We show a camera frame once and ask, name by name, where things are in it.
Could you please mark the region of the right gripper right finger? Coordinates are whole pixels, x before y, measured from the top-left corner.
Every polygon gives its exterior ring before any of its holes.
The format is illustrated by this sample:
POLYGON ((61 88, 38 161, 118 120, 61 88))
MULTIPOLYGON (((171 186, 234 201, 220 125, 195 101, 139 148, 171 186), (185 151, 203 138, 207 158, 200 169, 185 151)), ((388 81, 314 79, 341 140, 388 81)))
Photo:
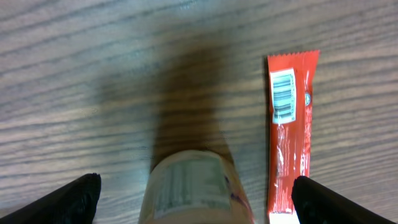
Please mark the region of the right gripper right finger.
POLYGON ((306 176, 292 187, 300 224, 394 224, 306 176))

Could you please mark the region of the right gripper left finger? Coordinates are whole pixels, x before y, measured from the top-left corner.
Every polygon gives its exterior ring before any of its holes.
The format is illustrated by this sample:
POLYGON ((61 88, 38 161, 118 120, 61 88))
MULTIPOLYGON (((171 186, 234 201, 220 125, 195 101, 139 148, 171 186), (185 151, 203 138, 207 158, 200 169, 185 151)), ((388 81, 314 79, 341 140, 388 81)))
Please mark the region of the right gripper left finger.
POLYGON ((10 224, 92 224, 101 193, 101 176, 85 174, 1 218, 10 224))

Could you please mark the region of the green lid jar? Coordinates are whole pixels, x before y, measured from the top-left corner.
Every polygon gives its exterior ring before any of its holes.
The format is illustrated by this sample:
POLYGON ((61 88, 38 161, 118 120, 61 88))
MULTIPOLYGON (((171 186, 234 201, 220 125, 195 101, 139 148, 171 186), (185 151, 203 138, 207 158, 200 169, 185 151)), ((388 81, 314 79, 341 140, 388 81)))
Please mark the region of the green lid jar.
POLYGON ((149 175, 139 223, 255 222, 234 164, 189 150, 159 162, 149 175))

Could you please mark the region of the red stick snack packet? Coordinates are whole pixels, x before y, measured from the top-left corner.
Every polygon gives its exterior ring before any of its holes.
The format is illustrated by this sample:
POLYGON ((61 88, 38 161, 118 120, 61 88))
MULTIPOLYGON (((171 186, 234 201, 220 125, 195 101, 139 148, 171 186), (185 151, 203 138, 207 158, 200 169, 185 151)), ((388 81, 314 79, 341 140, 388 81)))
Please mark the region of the red stick snack packet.
POLYGON ((267 214, 270 224, 298 223, 294 180, 310 174, 313 78, 318 50, 267 57, 270 161, 267 214))

